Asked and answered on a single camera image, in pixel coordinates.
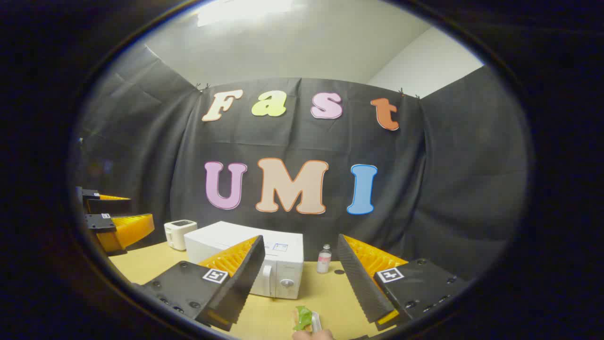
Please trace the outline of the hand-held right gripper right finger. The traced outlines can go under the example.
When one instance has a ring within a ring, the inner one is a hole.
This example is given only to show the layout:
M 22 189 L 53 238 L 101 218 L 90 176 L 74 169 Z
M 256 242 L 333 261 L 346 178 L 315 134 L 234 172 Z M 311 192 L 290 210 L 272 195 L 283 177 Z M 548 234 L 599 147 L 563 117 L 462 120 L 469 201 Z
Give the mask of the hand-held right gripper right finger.
M 403 260 L 347 235 L 339 260 L 365 318 L 379 331 L 429 315 L 468 282 L 425 258 Z

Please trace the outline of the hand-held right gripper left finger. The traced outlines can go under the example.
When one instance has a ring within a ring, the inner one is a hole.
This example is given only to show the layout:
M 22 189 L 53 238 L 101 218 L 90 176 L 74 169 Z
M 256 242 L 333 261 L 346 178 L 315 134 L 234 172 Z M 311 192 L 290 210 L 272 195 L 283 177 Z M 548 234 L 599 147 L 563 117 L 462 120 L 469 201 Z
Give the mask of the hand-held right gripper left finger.
M 265 260 L 262 235 L 255 235 L 199 263 L 179 261 L 144 284 L 147 297 L 196 322 L 230 331 L 237 323 Z

